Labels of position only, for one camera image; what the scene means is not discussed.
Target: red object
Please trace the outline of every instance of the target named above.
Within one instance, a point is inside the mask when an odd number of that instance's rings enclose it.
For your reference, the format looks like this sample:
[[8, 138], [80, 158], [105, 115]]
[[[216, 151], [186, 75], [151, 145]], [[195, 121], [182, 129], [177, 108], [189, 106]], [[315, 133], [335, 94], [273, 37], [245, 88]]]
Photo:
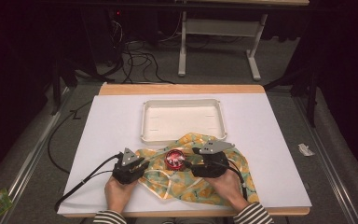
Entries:
[[178, 149], [172, 149], [165, 155], [165, 163], [171, 170], [180, 170], [184, 166], [185, 159], [185, 154]]

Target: floral cloth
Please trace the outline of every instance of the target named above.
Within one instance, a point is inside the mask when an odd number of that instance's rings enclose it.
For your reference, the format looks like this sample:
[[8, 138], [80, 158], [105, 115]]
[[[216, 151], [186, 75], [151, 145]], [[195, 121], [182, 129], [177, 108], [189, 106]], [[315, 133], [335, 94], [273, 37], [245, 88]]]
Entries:
[[[139, 182], [150, 189], [161, 199], [176, 198], [192, 203], [208, 203], [215, 205], [229, 206], [228, 202], [220, 198], [202, 177], [195, 177], [190, 169], [183, 171], [172, 171], [167, 169], [165, 155], [171, 149], [180, 149], [186, 156], [186, 160], [192, 164], [202, 163], [202, 156], [193, 152], [193, 147], [202, 148], [209, 140], [216, 140], [215, 137], [198, 133], [188, 133], [165, 148], [139, 149], [135, 154], [150, 161], [149, 167], [145, 170]], [[246, 184], [246, 193], [250, 203], [258, 202], [247, 160], [235, 148], [224, 150], [227, 158], [234, 161], [240, 169], [243, 180]]]

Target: black and white striped shirt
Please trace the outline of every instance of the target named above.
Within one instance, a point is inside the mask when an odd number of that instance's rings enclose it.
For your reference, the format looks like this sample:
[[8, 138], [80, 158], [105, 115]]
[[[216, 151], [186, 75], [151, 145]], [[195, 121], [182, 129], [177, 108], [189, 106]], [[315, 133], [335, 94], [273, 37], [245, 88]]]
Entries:
[[[271, 224], [273, 220], [260, 203], [252, 203], [239, 212], [234, 218], [235, 224]], [[93, 223], [98, 224], [126, 224], [124, 217], [114, 211], [97, 213]]]

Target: white tray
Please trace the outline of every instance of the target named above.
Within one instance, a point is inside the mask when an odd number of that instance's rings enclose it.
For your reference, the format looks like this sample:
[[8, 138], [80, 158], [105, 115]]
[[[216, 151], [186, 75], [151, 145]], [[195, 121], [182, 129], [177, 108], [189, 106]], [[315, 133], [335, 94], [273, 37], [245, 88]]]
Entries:
[[187, 133], [227, 137], [220, 102], [215, 99], [150, 100], [144, 103], [142, 140], [167, 145]]

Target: person's right hand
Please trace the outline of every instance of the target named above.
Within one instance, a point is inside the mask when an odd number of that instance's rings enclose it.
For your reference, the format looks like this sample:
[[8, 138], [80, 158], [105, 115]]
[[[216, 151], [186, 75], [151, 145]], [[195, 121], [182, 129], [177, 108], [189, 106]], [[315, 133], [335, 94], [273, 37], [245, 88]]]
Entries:
[[135, 180], [128, 185], [122, 185], [110, 176], [104, 188], [107, 209], [122, 213], [137, 183], [138, 181]]
[[240, 189], [240, 179], [237, 174], [227, 169], [226, 172], [217, 178], [204, 178], [216, 192], [231, 204], [232, 208], [240, 212], [249, 205], [243, 198]]

